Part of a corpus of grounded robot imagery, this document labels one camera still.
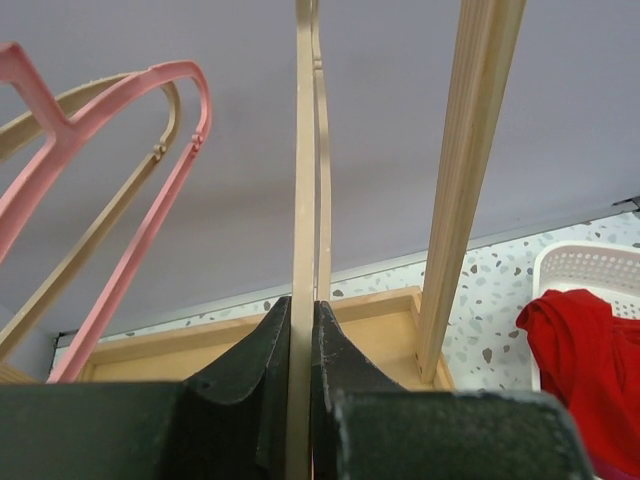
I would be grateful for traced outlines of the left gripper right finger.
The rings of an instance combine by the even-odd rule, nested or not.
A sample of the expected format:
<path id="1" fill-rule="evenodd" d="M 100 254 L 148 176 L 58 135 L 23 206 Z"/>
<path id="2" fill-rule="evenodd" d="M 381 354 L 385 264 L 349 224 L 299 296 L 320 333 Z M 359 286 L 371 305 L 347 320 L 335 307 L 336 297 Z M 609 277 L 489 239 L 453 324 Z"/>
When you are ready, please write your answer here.
<path id="1" fill-rule="evenodd" d="M 334 398 L 337 393 L 406 394 L 344 334 L 326 301 L 314 305 L 311 369 L 311 444 L 313 477 L 338 479 L 338 440 Z"/>

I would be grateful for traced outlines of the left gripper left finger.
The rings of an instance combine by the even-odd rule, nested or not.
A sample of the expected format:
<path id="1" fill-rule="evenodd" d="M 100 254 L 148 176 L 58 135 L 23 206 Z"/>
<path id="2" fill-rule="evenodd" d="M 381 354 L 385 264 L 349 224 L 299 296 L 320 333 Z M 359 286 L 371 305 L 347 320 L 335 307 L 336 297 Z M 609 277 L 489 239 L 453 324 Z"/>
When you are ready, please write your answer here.
<path id="1" fill-rule="evenodd" d="M 289 297 L 184 382 L 171 429 L 171 479 L 282 479 Z"/>

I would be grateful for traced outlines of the beige wooden hanger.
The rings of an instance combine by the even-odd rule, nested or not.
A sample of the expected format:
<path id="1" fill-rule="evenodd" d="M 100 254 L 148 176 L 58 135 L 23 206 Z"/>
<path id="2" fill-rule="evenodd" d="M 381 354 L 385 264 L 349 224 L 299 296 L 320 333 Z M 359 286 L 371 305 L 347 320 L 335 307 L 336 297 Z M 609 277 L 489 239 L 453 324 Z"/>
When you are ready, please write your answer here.
<path id="1" fill-rule="evenodd" d="M 285 477 L 311 477 L 314 301 L 331 285 L 331 158 L 319 3 L 297 1 L 296 169 Z"/>

